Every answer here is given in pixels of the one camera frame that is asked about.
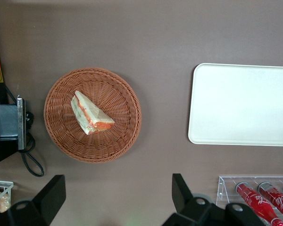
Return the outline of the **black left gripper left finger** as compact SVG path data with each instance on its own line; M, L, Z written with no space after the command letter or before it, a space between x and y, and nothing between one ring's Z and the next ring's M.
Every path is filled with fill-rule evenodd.
M32 199L0 214L0 226L49 226L66 200L64 175L55 175Z

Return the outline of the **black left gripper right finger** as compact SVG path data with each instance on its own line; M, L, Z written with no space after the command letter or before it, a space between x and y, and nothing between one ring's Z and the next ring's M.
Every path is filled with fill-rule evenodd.
M245 204L230 203L222 209L206 198L191 193L180 173L172 175L172 200L176 212L164 226L263 226L255 212Z

